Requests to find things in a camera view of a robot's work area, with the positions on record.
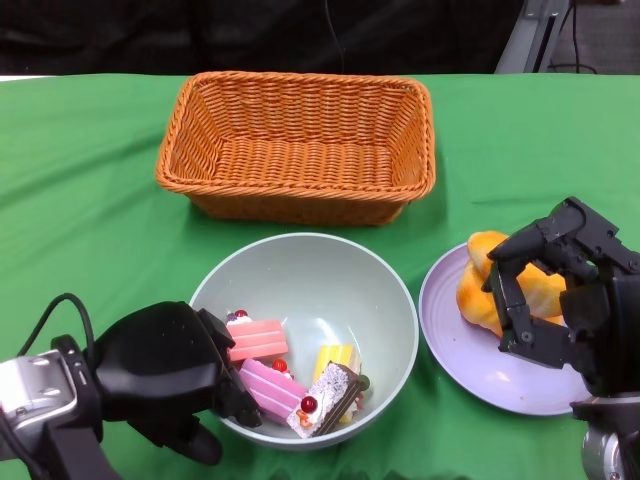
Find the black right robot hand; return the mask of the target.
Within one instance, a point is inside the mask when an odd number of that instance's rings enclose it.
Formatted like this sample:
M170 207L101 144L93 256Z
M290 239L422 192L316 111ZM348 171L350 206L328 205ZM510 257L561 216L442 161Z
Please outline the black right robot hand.
M569 364L596 397L639 389L639 255L617 227L569 197L488 253L502 352L549 368ZM517 278L534 264L559 274L562 325L532 314Z

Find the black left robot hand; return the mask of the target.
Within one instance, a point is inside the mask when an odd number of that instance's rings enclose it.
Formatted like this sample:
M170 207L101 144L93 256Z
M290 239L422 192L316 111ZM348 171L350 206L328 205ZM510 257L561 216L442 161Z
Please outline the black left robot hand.
M201 464L217 464L222 445L198 413L210 410L250 428L262 423L230 359L234 345L220 319L184 302L127 315L94 345L103 419L124 421L154 445Z

